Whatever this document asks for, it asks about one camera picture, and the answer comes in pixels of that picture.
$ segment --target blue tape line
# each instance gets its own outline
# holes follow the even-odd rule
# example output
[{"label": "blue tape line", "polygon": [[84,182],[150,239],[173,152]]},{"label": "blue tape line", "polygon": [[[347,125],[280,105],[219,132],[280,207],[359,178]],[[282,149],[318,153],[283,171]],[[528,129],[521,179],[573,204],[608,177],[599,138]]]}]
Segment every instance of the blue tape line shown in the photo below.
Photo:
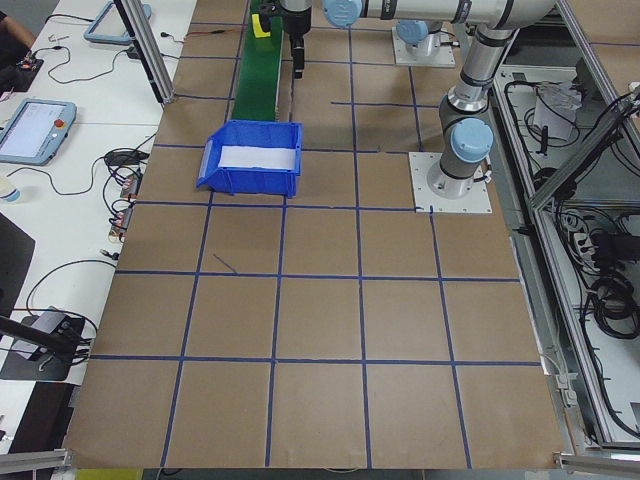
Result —
[{"label": "blue tape line", "polygon": [[173,270],[117,270],[116,275],[181,275],[201,277],[248,277],[248,278],[301,278],[307,280],[363,280],[366,282],[438,282],[444,283],[520,283],[517,278],[438,278],[438,277],[399,277],[385,275],[314,275],[305,273],[251,273],[251,272],[189,272],[189,271],[173,271]]},{"label": "blue tape line", "polygon": [[444,291],[444,281],[442,280],[442,265],[440,264],[440,252],[438,249],[438,238],[436,235],[436,224],[434,219],[433,207],[429,212],[429,223],[431,225],[431,234],[433,236],[433,253],[436,260],[436,271],[438,272],[438,285],[440,287],[440,300],[442,302],[442,313],[444,316],[445,330],[447,333],[447,344],[449,346],[449,356],[451,357],[451,373],[453,376],[453,388],[456,395],[456,406],[458,408],[458,418],[460,420],[460,431],[462,433],[462,445],[464,447],[464,456],[467,463],[467,468],[472,468],[471,452],[469,450],[469,439],[467,437],[467,429],[464,423],[464,412],[462,410],[462,398],[460,396],[460,384],[458,382],[458,372],[455,366],[455,354],[453,351],[453,341],[451,338],[451,326],[449,325],[449,313],[447,311],[447,300]]},{"label": "blue tape line", "polygon": [[411,99],[413,100],[413,115],[416,120],[416,131],[418,132],[418,151],[423,152],[422,135],[420,134],[420,117],[418,115],[418,102],[416,101],[416,87],[413,81],[413,69],[409,67],[409,84],[411,85]]},{"label": "blue tape line", "polygon": [[176,405],[178,404],[178,392],[180,391],[180,382],[182,381],[183,362],[178,362],[178,371],[176,373],[176,382],[173,386],[173,396],[171,397],[171,409],[169,410],[169,419],[167,421],[167,430],[164,436],[164,448],[162,449],[162,458],[160,465],[162,467],[167,463],[167,455],[169,454],[169,445],[171,444],[171,432],[173,431],[173,420],[176,416]]},{"label": "blue tape line", "polygon": [[204,149],[204,145],[185,145],[180,143],[154,143],[153,148],[201,148]]},{"label": "blue tape line", "polygon": [[264,465],[271,464],[271,432],[273,428],[273,395],[275,390],[276,355],[278,349],[278,326],[280,322],[280,298],[282,293],[282,265],[284,263],[284,235],[287,227],[287,200],[282,205],[282,218],[280,220],[280,250],[278,252],[278,280],[276,283],[276,304],[273,317],[273,337],[271,339],[271,370],[269,372],[269,403],[267,406],[267,440],[264,454]]},{"label": "blue tape line", "polygon": [[416,365],[457,367],[541,367],[541,362],[514,360],[389,360],[352,358],[271,358],[271,357],[209,357],[202,355],[118,355],[95,354],[91,360],[99,361],[158,361],[158,362],[219,362],[219,363],[287,363],[322,365]]},{"label": "blue tape line", "polygon": [[173,431],[173,419],[175,417],[175,411],[176,411],[176,407],[178,404],[178,392],[180,390],[180,380],[181,380],[181,376],[182,376],[182,368],[184,366],[184,360],[182,360],[182,358],[184,357],[186,350],[187,350],[187,342],[189,339],[189,330],[191,329],[191,319],[193,317],[193,308],[195,305],[195,299],[196,299],[196,293],[198,291],[198,282],[199,282],[199,272],[200,272],[200,268],[202,267],[202,258],[204,257],[204,247],[205,247],[205,243],[207,241],[207,231],[209,230],[209,219],[211,217],[211,210],[212,208],[209,207],[207,208],[207,215],[205,217],[205,222],[204,222],[204,228],[203,228],[203,232],[202,232],[202,238],[200,240],[200,251],[198,253],[198,262],[196,264],[196,272],[194,275],[194,279],[193,279],[193,287],[191,288],[191,299],[189,300],[189,310],[187,313],[187,321],[185,322],[185,326],[184,326],[184,332],[182,334],[182,346],[180,348],[180,357],[181,359],[179,360],[178,363],[178,373],[176,375],[176,383],[174,386],[174,391],[173,391],[173,398],[171,400],[171,410],[169,413],[169,423],[167,425],[167,432],[165,435],[165,443],[164,443],[164,448],[162,450],[162,459],[160,461],[160,465],[162,467],[165,466],[166,461],[167,461],[167,455],[169,453],[169,445],[171,443],[171,432]]},{"label": "blue tape line", "polygon": [[367,343],[365,337],[364,326],[364,296],[362,289],[362,232],[360,228],[360,182],[358,170],[358,132],[356,129],[356,109],[354,105],[355,99],[355,80],[353,74],[353,38],[352,32],[349,30],[349,86],[351,95],[351,133],[353,139],[353,174],[355,180],[355,197],[356,197],[356,242],[358,252],[358,301],[360,304],[360,348],[362,350],[362,400],[364,410],[364,439],[365,453],[367,457],[367,468],[373,468],[373,460],[371,454],[371,425],[369,421],[369,385],[367,379]]},{"label": "blue tape line", "polygon": [[240,57],[226,57],[224,55],[182,55],[180,58],[191,58],[196,60],[239,60]]},{"label": "blue tape line", "polygon": [[[173,200],[138,200],[138,205],[176,205],[186,207],[207,207],[213,205],[220,208],[282,208],[282,205],[277,204],[263,204],[263,203],[216,203],[215,198],[213,203],[209,202],[181,202]],[[355,211],[356,207],[348,205],[287,205],[288,209],[306,209],[306,210],[350,210]],[[415,212],[414,208],[410,207],[359,207],[361,211],[370,212]]]},{"label": "blue tape line", "polygon": [[227,98],[227,97],[208,97],[205,95],[188,95],[186,93],[176,93],[176,97],[179,98],[193,98],[195,100],[234,100],[233,98]]}]

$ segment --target electronic equipment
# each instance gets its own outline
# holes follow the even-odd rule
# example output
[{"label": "electronic equipment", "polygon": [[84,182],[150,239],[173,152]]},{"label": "electronic equipment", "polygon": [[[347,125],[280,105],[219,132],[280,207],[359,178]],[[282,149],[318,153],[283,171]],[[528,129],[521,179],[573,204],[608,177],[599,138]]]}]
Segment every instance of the electronic equipment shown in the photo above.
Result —
[{"label": "electronic equipment", "polygon": [[[147,19],[151,17],[151,6],[142,5]],[[93,43],[111,43],[115,45],[129,45],[131,37],[122,23],[122,18],[113,2],[108,2],[100,11],[96,19],[84,32],[85,40]]]},{"label": "electronic equipment", "polygon": [[0,133],[0,162],[47,163],[67,137],[75,119],[73,103],[23,100]]},{"label": "electronic equipment", "polygon": [[0,379],[65,380],[83,342],[84,324],[84,318],[70,317],[54,307],[22,322],[0,316],[0,334],[14,338]]},{"label": "electronic equipment", "polygon": [[13,312],[36,242],[7,217],[0,214],[0,315]]}]

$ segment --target black cable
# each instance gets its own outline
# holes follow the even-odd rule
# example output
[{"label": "black cable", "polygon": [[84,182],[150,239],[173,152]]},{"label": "black cable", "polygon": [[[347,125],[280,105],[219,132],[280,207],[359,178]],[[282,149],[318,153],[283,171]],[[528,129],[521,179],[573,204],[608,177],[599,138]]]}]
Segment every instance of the black cable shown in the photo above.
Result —
[{"label": "black cable", "polygon": [[551,108],[549,106],[549,104],[547,102],[544,101],[544,98],[542,98],[542,95],[540,95],[540,91],[538,90],[538,88],[534,89],[535,94],[536,94],[536,98],[538,98],[538,100],[540,100],[540,102],[542,102],[542,104],[547,107],[547,109],[553,113],[554,115],[556,115],[557,117],[561,118],[562,120],[564,120],[565,122],[569,123],[571,126],[573,126],[573,128],[575,128],[578,131],[578,137],[580,137],[580,127],[578,126],[578,124],[576,122],[573,122],[571,120],[569,120],[567,117],[565,117],[564,115],[558,113],[556,110],[554,110],[553,108]]},{"label": "black cable", "polygon": [[102,160],[102,157],[100,158],[96,158],[93,163],[91,164],[91,183],[89,184],[89,186],[83,190],[79,190],[77,192],[62,192],[60,191],[55,184],[53,183],[53,177],[51,176],[51,174],[49,172],[45,172],[44,170],[39,170],[37,168],[33,168],[33,167],[20,167],[17,168],[16,170],[10,172],[7,174],[7,177],[11,177],[12,175],[15,175],[18,172],[22,172],[22,171],[32,171],[32,172],[36,172],[36,173],[41,173],[43,175],[46,175],[49,178],[49,183],[51,184],[51,188],[53,189],[53,191],[60,195],[61,197],[66,197],[66,196],[74,196],[74,195],[84,195],[85,193],[88,193],[89,191],[91,191],[91,189],[93,188],[93,185],[95,183],[95,179],[96,179],[96,172],[95,172],[95,166],[97,165],[97,163]]},{"label": "black cable", "polygon": [[[534,140],[536,140],[538,143],[542,143],[542,135],[535,130],[535,127],[536,127],[535,125],[532,125],[529,123],[529,120],[535,117],[535,110],[536,110],[535,107],[532,107],[525,112],[523,117],[524,126],[527,129],[527,132],[529,133],[529,135]],[[578,132],[578,135],[576,135],[576,138],[574,138],[571,141],[567,141],[559,137],[549,137],[549,140],[563,140],[565,142],[560,145],[549,142],[549,146],[553,148],[567,148],[572,145],[575,145],[576,143],[578,143],[578,140],[580,140],[580,136],[581,136],[579,128],[577,128],[575,131]]]},{"label": "black cable", "polygon": [[82,20],[84,22],[93,22],[95,20],[94,18],[77,17],[75,15],[67,15],[65,13],[52,13],[45,19],[44,23],[47,23],[54,17],[75,18],[76,20]]},{"label": "black cable", "polygon": [[[62,265],[59,265],[59,266],[55,267],[53,270],[50,270],[46,275],[44,275],[42,278],[40,278],[40,280],[38,280],[38,281],[36,282],[36,284],[33,286],[33,288],[29,291],[29,294],[27,295],[27,299],[26,299],[26,301],[25,301],[25,305],[26,305],[26,310],[27,310],[27,312],[29,312],[29,314],[31,314],[31,315],[34,315],[34,313],[33,313],[33,312],[34,312],[35,310],[34,310],[34,309],[32,309],[32,308],[31,308],[31,306],[29,305],[29,304],[30,304],[30,301],[32,300],[32,297],[33,297],[33,295],[35,294],[35,292],[36,292],[36,290],[38,289],[38,287],[39,287],[40,285],[42,285],[42,283],[43,283],[47,278],[49,278],[51,275],[53,275],[53,274],[54,274],[54,273],[56,273],[57,271],[62,270],[63,268],[70,267],[70,266],[72,266],[72,265],[78,265],[78,264],[81,264],[81,263],[102,263],[102,264],[104,264],[104,265],[108,265],[108,266],[110,266],[110,267],[116,268],[116,266],[115,266],[113,263],[107,262],[107,261],[105,261],[105,260],[95,260],[95,259],[88,259],[88,260],[74,260],[74,261],[72,261],[72,262],[63,263]],[[84,317],[83,315],[78,315],[78,316],[80,316],[80,317],[85,318],[86,320],[88,320],[88,319],[87,319],[87,317]],[[93,327],[97,330],[97,327],[96,327],[95,323],[93,323],[93,322],[90,322],[90,323],[92,323]]]},{"label": "black cable", "polygon": [[35,352],[27,352],[26,350],[15,350],[13,348],[4,347],[0,347],[0,350],[2,350],[3,352],[25,353],[27,355],[33,355],[34,353],[37,353],[37,350]]},{"label": "black cable", "polygon": [[589,135],[591,135],[593,133],[593,131],[598,127],[598,125],[600,125],[600,122],[602,121],[602,119],[605,117],[605,115],[610,111],[613,110],[613,108],[615,108],[622,100],[624,100],[625,98],[629,97],[631,95],[631,93],[627,93],[625,95],[621,95],[620,97],[616,98],[613,102],[611,102],[609,105],[607,105],[605,107],[605,109],[600,113],[600,115],[598,115],[598,118],[596,118],[596,121],[593,124],[593,127],[591,127],[591,130],[589,130],[587,132],[587,134],[585,135],[585,140],[589,137]]},{"label": "black cable", "polygon": [[162,38],[170,38],[175,43],[180,43],[180,44],[184,43],[184,40],[177,40],[176,37],[174,37],[173,35],[171,35],[170,33],[167,33],[167,32],[160,32],[160,36]]},{"label": "black cable", "polygon": [[160,474],[165,476],[165,477],[173,477],[174,475],[179,474],[180,472],[182,472],[184,470],[184,468],[162,468],[160,469]]},{"label": "black cable", "polygon": [[611,419],[613,420],[613,422],[616,425],[618,425],[622,430],[627,432],[629,435],[631,435],[631,436],[633,436],[635,438],[640,438],[640,432],[638,432],[637,430],[634,430],[629,425],[624,423],[622,421],[622,419],[620,418],[620,416],[618,415],[618,412],[616,412],[616,410],[613,408],[613,405],[611,403],[611,399],[609,398],[609,392],[607,390],[607,386],[606,386],[605,380],[604,380],[602,363],[600,362],[600,359],[598,358],[598,356],[595,353],[595,349],[593,348],[593,345],[591,343],[591,338],[589,337],[589,333],[587,332],[587,318],[586,317],[587,317],[587,311],[586,311],[585,307],[583,306],[581,308],[580,318],[579,318],[580,327],[581,327],[581,330],[582,330],[582,335],[584,336],[585,343],[587,345],[587,351],[589,353],[589,357],[591,358],[591,363],[593,364],[594,370],[596,372],[596,377],[597,377],[597,380],[598,380],[598,387],[600,388],[600,393],[602,394],[602,399],[604,400],[605,407],[607,408],[607,411],[609,412],[609,416],[611,417]]},{"label": "black cable", "polygon": [[91,325],[91,327],[93,327],[93,329],[96,331],[96,333],[98,332],[98,326],[95,324],[95,322],[93,320],[91,320],[89,317],[87,317],[86,315],[82,315],[78,312],[73,312],[71,310],[64,310],[61,308],[33,308],[33,307],[29,307],[27,308],[14,308],[14,310],[16,312],[28,312],[31,315],[34,315],[33,312],[60,312],[60,313],[66,313],[67,315],[74,315],[76,317],[82,318],[83,320],[87,321],[89,323],[89,325]]},{"label": "black cable", "polygon": [[70,83],[75,83],[75,82],[89,82],[91,80],[95,80],[96,78],[100,78],[103,77],[105,75],[109,75],[110,73],[112,73],[115,69],[116,69],[116,60],[118,58],[118,56],[122,53],[126,53],[126,49],[125,50],[120,50],[118,53],[116,53],[113,56],[113,59],[111,60],[111,68],[105,72],[102,73],[98,73],[96,75],[93,75],[91,77],[87,77],[87,78],[72,78],[71,80],[58,80],[56,77],[54,77],[52,75],[53,71],[57,70],[58,68],[62,67],[63,65],[67,65],[68,63],[71,62],[71,50],[69,50],[69,48],[62,46],[62,45],[56,45],[55,47],[47,47],[47,48],[40,48],[38,50],[36,50],[35,52],[33,52],[33,55],[35,56],[37,53],[42,52],[42,51],[46,51],[46,50],[65,50],[67,52],[67,59],[64,60],[63,62],[54,65],[53,67],[51,67],[48,71],[47,71],[47,75],[49,76],[49,78],[51,78],[51,80],[53,80],[54,82],[60,84],[60,85],[69,85]]},{"label": "black cable", "polygon": [[518,139],[520,140],[520,144],[522,146],[522,150],[524,151],[526,160],[527,160],[527,170],[529,171],[529,176],[533,179],[534,177],[534,172],[533,172],[533,166],[535,166],[538,170],[542,170],[542,166],[536,161],[535,158],[533,158],[533,156],[531,155],[531,152],[529,152],[529,148],[527,147],[527,142],[524,139],[524,136],[522,135],[522,132],[520,131],[520,125],[518,124],[518,115],[516,113],[516,110],[513,106],[513,103],[511,102],[511,97],[510,97],[510,89],[511,87],[517,86],[517,85],[526,85],[529,87],[534,87],[537,84],[536,83],[531,83],[531,82],[522,82],[519,80],[514,80],[512,82],[507,83],[504,86],[504,96],[505,99],[507,100],[507,107],[509,109],[509,113],[511,114],[511,119],[513,121],[513,125],[515,127],[516,130],[516,134],[518,135]]}]

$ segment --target floor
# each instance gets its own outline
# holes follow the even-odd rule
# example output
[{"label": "floor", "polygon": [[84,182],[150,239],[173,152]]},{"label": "floor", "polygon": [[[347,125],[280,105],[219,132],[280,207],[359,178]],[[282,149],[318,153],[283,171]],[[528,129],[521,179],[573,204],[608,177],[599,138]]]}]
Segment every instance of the floor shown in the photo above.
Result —
[{"label": "floor", "polygon": [[229,118],[246,2],[200,0],[65,446],[80,467],[551,468],[563,449],[495,192],[415,213],[457,70],[396,67],[389,26],[328,28],[279,118],[294,199],[196,191]]},{"label": "floor", "polygon": [[[616,93],[628,93],[629,84],[638,81],[640,5],[634,0],[567,1]],[[634,123],[640,128],[640,118],[634,118]]]}]

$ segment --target cable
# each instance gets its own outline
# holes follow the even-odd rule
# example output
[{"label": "cable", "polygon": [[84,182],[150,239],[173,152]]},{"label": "cable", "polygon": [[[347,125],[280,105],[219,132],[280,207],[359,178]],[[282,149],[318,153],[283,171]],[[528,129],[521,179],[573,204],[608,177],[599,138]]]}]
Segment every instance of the cable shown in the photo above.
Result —
[{"label": "cable", "polygon": [[[72,262],[63,263],[62,265],[59,265],[59,266],[55,267],[53,270],[50,270],[47,274],[45,274],[42,278],[40,278],[40,280],[38,280],[38,281],[36,282],[36,284],[33,286],[33,288],[29,291],[29,294],[27,295],[27,299],[26,299],[26,301],[25,301],[25,305],[26,305],[26,310],[27,310],[27,312],[29,312],[29,314],[31,314],[31,315],[34,315],[34,313],[33,313],[33,312],[34,312],[35,310],[34,310],[34,309],[32,309],[32,308],[30,307],[30,305],[29,305],[29,304],[31,303],[31,300],[32,300],[32,298],[33,298],[33,295],[35,294],[35,292],[36,292],[36,290],[38,289],[38,287],[39,287],[40,285],[42,285],[42,283],[43,283],[47,278],[49,278],[51,275],[53,275],[53,274],[54,274],[54,273],[56,273],[57,271],[62,270],[63,268],[70,267],[70,266],[72,266],[72,265],[78,265],[78,264],[81,264],[81,263],[102,263],[102,264],[104,264],[104,265],[108,265],[108,266],[110,266],[110,267],[112,267],[112,268],[116,268],[116,266],[115,266],[113,263],[107,262],[107,261],[105,261],[105,260],[95,260],[95,259],[88,259],[88,260],[74,260],[74,261],[72,261]],[[96,329],[96,331],[97,331],[97,327],[96,327],[95,323],[91,322],[91,324],[93,325],[93,327],[94,327],[94,328]]]},{"label": "cable", "polygon": [[67,65],[68,63],[71,62],[71,50],[69,50],[68,47],[65,47],[63,45],[56,45],[55,47],[46,47],[46,48],[40,48],[38,50],[36,50],[35,52],[33,52],[33,55],[35,56],[37,53],[42,52],[42,51],[46,51],[46,50],[65,50],[67,52],[67,59],[57,65],[54,65],[53,67],[51,67],[48,71],[47,71],[47,75],[49,76],[49,78],[51,78],[54,82],[60,84],[60,85],[69,85],[70,83],[75,83],[75,82],[89,82],[91,80],[95,80],[96,78],[100,78],[100,77],[104,77],[105,75],[109,75],[110,73],[112,73],[115,69],[116,69],[116,60],[118,58],[118,56],[122,53],[126,53],[127,50],[120,50],[118,53],[116,53],[113,56],[113,59],[111,60],[111,68],[105,72],[102,73],[98,73],[96,75],[93,75],[91,77],[87,77],[87,78],[72,78],[71,80],[58,80],[56,77],[54,77],[52,75],[52,73],[57,70],[58,68],[62,67],[63,65]]},{"label": "cable", "polygon": [[[556,228],[560,229],[560,221],[563,216],[574,215],[571,212],[563,212],[563,201],[557,203],[555,208],[555,223]],[[594,207],[587,207],[585,210],[590,212],[595,212],[603,216],[603,218],[608,219],[613,223],[613,225],[617,225],[616,219],[613,219],[607,212],[602,211],[601,209]],[[587,228],[587,234],[590,229],[586,222],[583,220],[584,226]],[[567,241],[565,239],[564,234],[560,233],[559,230],[559,239],[565,250],[567,249]],[[587,346],[587,351],[589,353],[589,357],[591,363],[593,365],[598,388],[600,389],[603,401],[605,403],[605,407],[609,413],[609,416],[613,420],[613,422],[618,425],[622,430],[624,430],[629,435],[632,435],[636,438],[640,438],[640,432],[634,430],[630,426],[624,423],[624,421],[620,418],[618,412],[613,408],[611,403],[611,399],[609,397],[609,392],[607,390],[604,378],[604,369],[602,362],[598,358],[595,353],[595,348],[591,343],[591,339],[589,337],[589,333],[587,331],[587,316],[592,314],[596,324],[605,334],[612,336],[614,338],[623,338],[623,339],[631,339],[637,338],[640,335],[640,321],[638,319],[639,309],[631,292],[628,287],[624,283],[624,277],[619,274],[609,274],[605,276],[601,276],[596,279],[591,284],[586,283],[583,274],[580,269],[576,267],[574,259],[569,255],[569,259],[573,265],[573,270],[578,279],[578,283],[582,283],[585,285],[584,290],[588,292],[587,298],[585,300],[583,296],[583,289],[579,288],[580,295],[580,308],[579,308],[579,323],[582,330],[582,335],[585,340],[585,344]],[[611,326],[611,320],[623,320],[623,316],[630,316],[631,321],[633,322],[633,328],[629,332],[620,332],[619,330],[613,328]]]},{"label": "cable", "polygon": [[604,400],[605,407],[609,412],[609,416],[611,417],[613,422],[616,425],[618,425],[622,430],[624,430],[626,433],[628,433],[629,435],[635,438],[640,438],[640,432],[638,432],[637,430],[634,430],[633,428],[628,426],[626,423],[624,423],[620,418],[620,416],[618,415],[618,412],[613,408],[613,405],[611,404],[611,399],[609,398],[609,392],[607,391],[607,386],[605,385],[602,363],[600,362],[600,359],[595,353],[595,349],[593,348],[593,345],[591,344],[591,339],[589,338],[589,333],[587,332],[586,317],[587,317],[587,312],[585,310],[585,307],[583,307],[580,312],[580,318],[579,318],[580,327],[582,330],[582,335],[584,336],[585,343],[587,345],[589,357],[591,358],[591,363],[593,364],[594,370],[596,372],[600,393],[602,394],[602,399]]},{"label": "cable", "polygon": [[93,22],[95,20],[94,18],[76,17],[75,15],[67,15],[65,13],[52,13],[45,19],[44,23],[47,23],[54,17],[75,18],[76,20],[82,20],[84,22]]},{"label": "cable", "polygon": [[352,468],[352,469],[349,469],[349,470],[342,470],[342,469],[337,469],[337,468],[325,468],[325,471],[327,471],[327,472],[340,473],[340,474],[353,473],[353,472],[357,472],[358,470],[360,470],[360,469],[359,468]]},{"label": "cable", "polygon": [[181,44],[184,43],[184,40],[176,40],[176,37],[174,37],[173,35],[171,35],[170,33],[167,33],[167,32],[160,32],[160,36],[162,38],[170,38],[175,43],[181,43]]},{"label": "cable", "polygon": [[95,322],[93,320],[91,320],[89,317],[87,317],[86,315],[82,315],[80,313],[77,312],[73,312],[71,310],[64,310],[61,308],[33,308],[33,307],[29,307],[27,308],[14,308],[14,310],[16,312],[28,312],[29,314],[33,315],[33,312],[60,312],[60,313],[66,313],[67,315],[75,315],[76,317],[82,318],[85,321],[87,321],[89,323],[89,325],[91,325],[91,327],[95,330],[95,332],[98,332],[98,326],[95,324]]},{"label": "cable", "polygon": [[529,176],[533,179],[534,177],[533,166],[535,166],[538,170],[542,170],[542,166],[536,161],[535,158],[533,158],[533,156],[531,155],[531,152],[529,152],[529,148],[527,147],[527,142],[525,141],[522,135],[522,132],[520,131],[520,126],[518,125],[518,115],[516,114],[516,110],[513,106],[513,103],[511,102],[510,91],[509,91],[511,87],[514,87],[517,85],[526,85],[528,87],[533,88],[537,84],[531,83],[531,82],[522,82],[519,80],[514,80],[512,82],[507,83],[504,86],[504,96],[505,96],[505,99],[507,100],[509,113],[511,114],[511,119],[516,129],[516,134],[518,135],[518,139],[520,140],[520,145],[522,146],[522,150],[524,151],[524,154],[527,160],[527,170],[529,172]]},{"label": "cable", "polygon": [[103,157],[99,157],[96,158],[93,163],[91,164],[91,183],[89,184],[89,186],[83,190],[79,190],[77,192],[62,192],[60,191],[55,184],[53,183],[53,177],[51,176],[51,174],[49,172],[45,172],[44,170],[38,170],[37,168],[33,168],[33,167],[20,167],[10,173],[7,174],[7,177],[11,177],[13,175],[15,175],[18,172],[22,172],[22,171],[32,171],[32,172],[36,172],[36,173],[41,173],[43,175],[46,175],[49,178],[49,183],[51,184],[51,188],[53,189],[53,191],[57,194],[60,195],[61,197],[66,197],[66,196],[74,196],[74,195],[83,195],[85,193],[88,193],[89,191],[91,191],[91,189],[93,188],[93,185],[95,183],[95,179],[96,179],[96,172],[95,172],[95,166],[97,165],[97,163],[102,160]]}]

